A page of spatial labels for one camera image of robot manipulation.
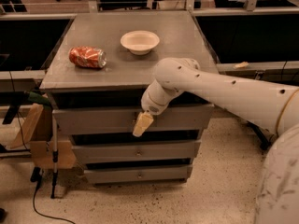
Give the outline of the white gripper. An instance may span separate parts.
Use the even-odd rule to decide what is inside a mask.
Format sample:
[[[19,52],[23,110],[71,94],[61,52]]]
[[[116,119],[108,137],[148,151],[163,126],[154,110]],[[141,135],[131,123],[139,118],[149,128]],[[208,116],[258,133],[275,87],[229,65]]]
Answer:
[[[133,136],[140,137],[153,122],[153,116],[162,114],[169,103],[181,94],[182,91],[164,88],[158,81],[154,80],[146,88],[141,98],[141,107],[145,112],[138,114]]]

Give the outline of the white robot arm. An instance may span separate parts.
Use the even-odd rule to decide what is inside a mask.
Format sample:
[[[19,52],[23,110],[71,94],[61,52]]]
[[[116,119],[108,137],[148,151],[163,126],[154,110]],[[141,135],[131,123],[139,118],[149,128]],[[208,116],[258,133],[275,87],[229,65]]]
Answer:
[[[204,72],[197,61],[165,58],[141,99],[138,137],[183,92],[275,134],[258,187],[254,224],[299,224],[299,87]]]

